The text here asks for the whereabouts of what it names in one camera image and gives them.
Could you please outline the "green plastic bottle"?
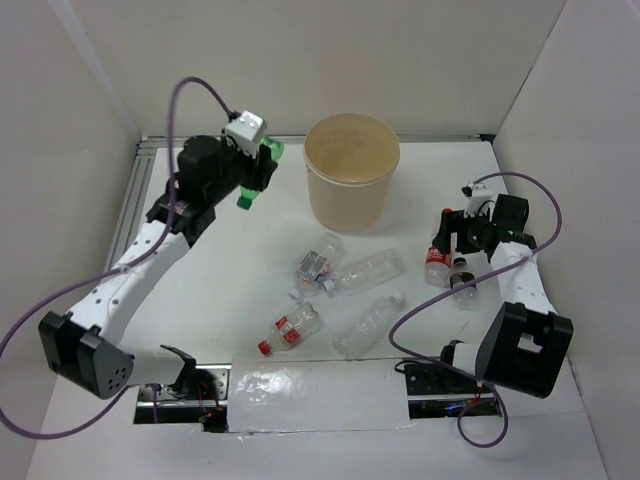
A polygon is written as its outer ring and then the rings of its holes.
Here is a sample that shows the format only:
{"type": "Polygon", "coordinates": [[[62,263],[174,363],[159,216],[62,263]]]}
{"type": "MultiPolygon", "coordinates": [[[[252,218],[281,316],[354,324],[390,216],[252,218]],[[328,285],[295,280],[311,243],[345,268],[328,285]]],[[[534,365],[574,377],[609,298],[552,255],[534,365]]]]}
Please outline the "green plastic bottle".
{"type": "MultiPolygon", "coordinates": [[[[274,162],[278,162],[284,153],[284,144],[280,141],[269,137],[264,136],[261,140],[261,144],[267,146],[271,151],[271,159],[274,162]]],[[[253,205],[254,200],[260,195],[259,191],[247,189],[245,187],[240,187],[240,197],[237,201],[237,206],[244,209],[249,210],[253,205]]]]}

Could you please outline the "black label small bottle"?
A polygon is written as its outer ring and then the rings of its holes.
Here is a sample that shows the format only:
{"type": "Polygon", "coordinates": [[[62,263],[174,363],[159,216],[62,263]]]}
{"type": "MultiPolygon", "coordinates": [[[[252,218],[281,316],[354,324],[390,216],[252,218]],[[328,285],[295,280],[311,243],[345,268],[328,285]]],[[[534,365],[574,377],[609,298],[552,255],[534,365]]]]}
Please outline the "black label small bottle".
{"type": "Polygon", "coordinates": [[[479,293],[476,285],[469,285],[475,279],[465,257],[458,256],[453,259],[449,276],[451,289],[464,286],[464,289],[456,291],[453,298],[462,310],[471,311],[479,306],[479,293]]]}

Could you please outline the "blue label clear bottle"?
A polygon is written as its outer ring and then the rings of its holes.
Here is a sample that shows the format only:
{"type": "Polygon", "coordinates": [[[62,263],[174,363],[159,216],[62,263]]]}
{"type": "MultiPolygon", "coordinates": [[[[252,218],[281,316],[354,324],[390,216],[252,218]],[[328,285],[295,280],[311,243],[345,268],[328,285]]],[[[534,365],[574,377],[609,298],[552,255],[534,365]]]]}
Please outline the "blue label clear bottle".
{"type": "Polygon", "coordinates": [[[302,302],[317,295],[322,290],[322,282],[340,264],[344,256],[343,241],[332,233],[323,233],[295,269],[289,297],[296,302],[302,302]]]}

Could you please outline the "red cap red label bottle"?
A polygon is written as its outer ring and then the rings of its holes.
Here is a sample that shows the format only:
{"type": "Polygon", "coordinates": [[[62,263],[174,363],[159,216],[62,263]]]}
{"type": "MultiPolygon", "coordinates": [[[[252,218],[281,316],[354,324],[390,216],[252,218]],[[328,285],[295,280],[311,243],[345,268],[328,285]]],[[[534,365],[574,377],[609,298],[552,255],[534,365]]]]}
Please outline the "red cap red label bottle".
{"type": "Polygon", "coordinates": [[[258,343],[258,349],[264,356],[291,350],[321,327],[319,313],[310,302],[305,302],[274,322],[266,338],[258,343]]]}

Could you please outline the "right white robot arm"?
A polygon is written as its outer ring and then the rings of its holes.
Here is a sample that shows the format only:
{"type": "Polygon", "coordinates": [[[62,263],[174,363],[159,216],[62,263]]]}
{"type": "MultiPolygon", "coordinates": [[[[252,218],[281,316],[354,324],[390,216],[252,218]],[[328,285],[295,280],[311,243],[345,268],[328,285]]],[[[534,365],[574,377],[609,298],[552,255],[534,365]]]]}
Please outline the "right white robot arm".
{"type": "Polygon", "coordinates": [[[573,323],[559,315],[542,285],[536,240],[524,232],[528,201],[500,194],[492,212],[444,209],[432,247],[462,256],[484,253],[497,275],[502,299],[478,345],[453,340],[445,346],[436,379],[448,392],[476,379],[538,398],[554,389],[573,336],[573,323]]]}

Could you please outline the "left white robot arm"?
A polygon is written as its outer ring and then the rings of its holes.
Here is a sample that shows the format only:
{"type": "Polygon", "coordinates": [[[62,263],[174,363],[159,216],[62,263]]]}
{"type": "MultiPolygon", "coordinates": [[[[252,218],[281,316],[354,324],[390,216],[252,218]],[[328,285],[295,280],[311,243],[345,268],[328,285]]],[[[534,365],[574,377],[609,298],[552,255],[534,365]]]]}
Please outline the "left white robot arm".
{"type": "Polygon", "coordinates": [[[176,399],[193,394],[198,373],[191,355],[170,345],[135,352],[120,342],[155,285],[213,223],[216,206],[238,187],[265,190],[277,168],[265,141],[250,156],[229,137],[206,135],[188,138],[177,163],[116,264],[118,274],[65,314],[47,313],[38,325],[50,369],[100,399],[145,384],[161,384],[176,399]]]}

